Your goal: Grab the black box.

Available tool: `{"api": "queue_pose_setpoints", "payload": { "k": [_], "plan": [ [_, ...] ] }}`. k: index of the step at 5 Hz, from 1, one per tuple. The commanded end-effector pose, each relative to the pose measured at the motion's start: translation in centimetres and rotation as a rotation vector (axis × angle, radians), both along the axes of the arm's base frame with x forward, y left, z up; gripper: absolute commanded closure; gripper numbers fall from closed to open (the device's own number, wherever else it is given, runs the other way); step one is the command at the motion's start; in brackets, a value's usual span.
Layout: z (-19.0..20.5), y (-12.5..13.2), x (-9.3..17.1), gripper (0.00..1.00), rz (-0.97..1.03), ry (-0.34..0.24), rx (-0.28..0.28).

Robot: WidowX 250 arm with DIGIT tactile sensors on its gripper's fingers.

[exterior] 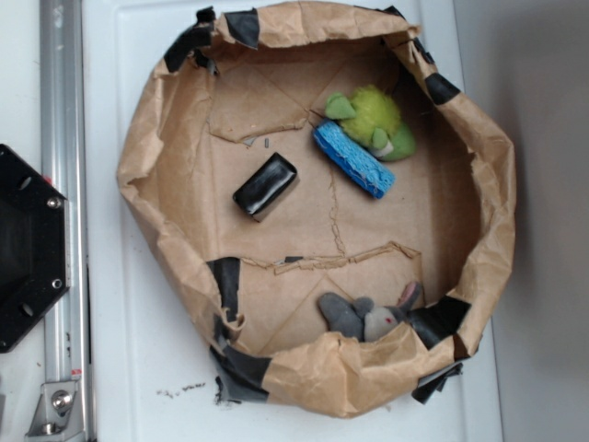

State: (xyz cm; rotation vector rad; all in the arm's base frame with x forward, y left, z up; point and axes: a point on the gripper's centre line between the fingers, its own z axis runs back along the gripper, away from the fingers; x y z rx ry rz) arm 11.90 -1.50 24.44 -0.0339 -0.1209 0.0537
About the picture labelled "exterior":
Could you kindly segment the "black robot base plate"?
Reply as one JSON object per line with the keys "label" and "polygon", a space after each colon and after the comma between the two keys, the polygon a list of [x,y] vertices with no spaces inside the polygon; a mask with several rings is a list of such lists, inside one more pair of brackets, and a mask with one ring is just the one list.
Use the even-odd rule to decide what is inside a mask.
{"label": "black robot base plate", "polygon": [[1,352],[11,352],[68,289],[67,200],[1,146]]}

